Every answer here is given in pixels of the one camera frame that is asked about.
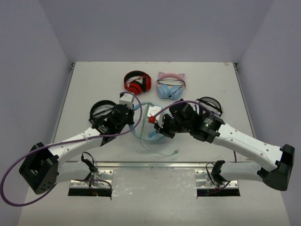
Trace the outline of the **light blue headphones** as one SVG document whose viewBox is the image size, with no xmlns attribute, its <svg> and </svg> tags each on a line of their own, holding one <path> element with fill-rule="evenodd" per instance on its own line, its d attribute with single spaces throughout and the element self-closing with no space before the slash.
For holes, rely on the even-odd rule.
<svg viewBox="0 0 301 226">
<path fill-rule="evenodd" d="M 154 102 L 141 102 L 142 106 L 143 105 L 147 105 L 147 104 L 149 104 L 150 106 L 159 106 L 159 104 L 156 104 Z M 134 106 L 133 110 L 136 111 L 139 108 L 140 107 L 139 107 L 139 104 L 138 104 L 138 105 Z M 129 129 L 132 129 L 134 127 L 134 125 L 129 125 L 128 127 L 129 127 Z M 138 134 L 138 133 L 136 133 L 135 129 L 133 129 L 131 131 L 131 133 L 132 133 L 133 136 L 135 136 L 136 138 L 141 138 L 141 140 L 147 141 L 147 142 L 157 142 L 157 141 L 165 138 L 165 136 L 163 136 L 162 134 L 156 133 L 155 129 L 153 129 L 151 132 L 147 132 L 146 136 L 143 135 L 144 132 L 142 132 L 142 135 L 140 137 L 141 132 Z"/>
</svg>

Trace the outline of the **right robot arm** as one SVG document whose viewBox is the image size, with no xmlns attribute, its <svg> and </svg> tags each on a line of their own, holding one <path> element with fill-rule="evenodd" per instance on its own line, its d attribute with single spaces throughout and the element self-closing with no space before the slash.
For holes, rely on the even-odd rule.
<svg viewBox="0 0 301 226">
<path fill-rule="evenodd" d="M 153 106 L 147 117 L 156 132 L 168 138 L 189 133 L 198 141 L 228 148 L 249 159 L 213 163 L 208 177 L 214 185 L 242 179 L 263 182 L 278 191 L 288 189 L 295 152 L 291 145 L 271 145 L 246 135 L 194 101 L 180 100 L 165 108 Z"/>
</svg>

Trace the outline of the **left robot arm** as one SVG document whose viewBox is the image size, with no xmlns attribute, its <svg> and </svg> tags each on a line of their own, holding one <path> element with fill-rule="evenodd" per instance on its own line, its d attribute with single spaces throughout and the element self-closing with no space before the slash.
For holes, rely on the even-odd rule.
<svg viewBox="0 0 301 226">
<path fill-rule="evenodd" d="M 74 137 L 56 144 L 35 144 L 19 168 L 19 173 L 35 194 L 43 194 L 56 184 L 68 180 L 96 186 L 102 178 L 90 160 L 81 157 L 76 163 L 69 161 L 122 135 L 126 125 L 134 124 L 133 107 L 133 104 L 114 105 L 108 115 Z"/>
</svg>

